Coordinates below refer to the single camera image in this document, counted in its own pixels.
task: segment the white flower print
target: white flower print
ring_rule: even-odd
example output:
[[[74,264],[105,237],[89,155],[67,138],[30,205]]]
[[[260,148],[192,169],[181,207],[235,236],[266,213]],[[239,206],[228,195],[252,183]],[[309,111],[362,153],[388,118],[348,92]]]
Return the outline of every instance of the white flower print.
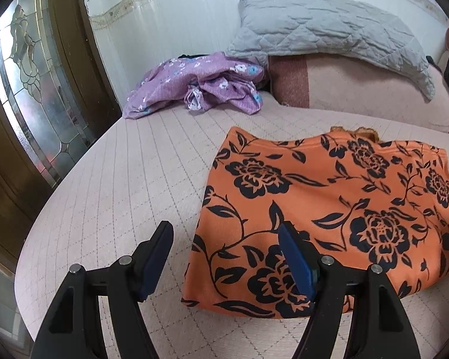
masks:
[[[241,71],[241,72],[243,73],[243,72],[246,71],[246,65],[245,65],[245,64],[237,64],[237,65],[235,66],[235,69],[236,69],[237,71]]]

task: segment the orange fabric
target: orange fabric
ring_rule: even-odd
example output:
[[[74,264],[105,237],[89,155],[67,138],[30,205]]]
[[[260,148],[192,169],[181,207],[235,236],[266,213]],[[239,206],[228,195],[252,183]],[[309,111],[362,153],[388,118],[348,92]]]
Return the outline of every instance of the orange fabric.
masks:
[[[309,315],[278,245],[284,220],[343,265],[378,263],[400,297],[425,289],[449,273],[447,154],[343,131],[271,142],[231,128],[208,177],[182,302],[232,315]]]

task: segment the black flower print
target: black flower print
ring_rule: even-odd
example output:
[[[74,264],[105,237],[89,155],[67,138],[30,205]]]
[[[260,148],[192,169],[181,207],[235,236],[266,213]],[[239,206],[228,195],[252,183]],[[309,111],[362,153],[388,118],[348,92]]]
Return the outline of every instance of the black flower print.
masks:
[[[445,208],[449,206],[449,182],[444,181],[436,170],[429,170],[429,176],[426,177],[426,187],[427,190],[436,195],[439,204]]]
[[[382,156],[374,153],[371,144],[364,140],[349,140],[348,149],[352,152],[354,163],[366,169],[374,178],[385,178],[389,162]]]
[[[399,255],[410,265],[409,257],[404,254],[409,249],[407,229],[392,212],[366,209],[364,217],[351,221],[350,229],[351,245],[369,253],[370,262],[380,265],[385,272],[397,266]]]
[[[311,313],[310,302],[298,291],[280,247],[268,249],[266,267],[259,268],[248,280],[248,289],[260,303],[276,303],[283,318],[304,317]]]
[[[225,169],[233,174],[235,186],[249,199],[271,194],[286,193],[291,182],[281,175],[281,170],[255,158],[231,162]]]

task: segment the crumpled purple cloth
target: crumpled purple cloth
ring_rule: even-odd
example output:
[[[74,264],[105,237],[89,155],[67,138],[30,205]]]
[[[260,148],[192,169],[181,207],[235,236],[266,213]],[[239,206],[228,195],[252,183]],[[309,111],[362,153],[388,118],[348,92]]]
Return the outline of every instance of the crumpled purple cloth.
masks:
[[[263,77],[261,66],[224,52],[170,59],[148,71],[130,92],[123,117],[140,118],[178,100],[201,111],[229,102],[250,115],[263,105],[255,87]]]

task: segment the stained glass door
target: stained glass door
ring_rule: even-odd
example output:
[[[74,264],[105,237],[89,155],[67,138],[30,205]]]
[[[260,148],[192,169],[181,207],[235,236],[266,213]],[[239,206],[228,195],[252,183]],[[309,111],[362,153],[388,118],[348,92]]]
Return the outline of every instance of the stained glass door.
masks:
[[[14,0],[0,18],[0,101],[52,188],[96,140],[58,57],[47,0]]]

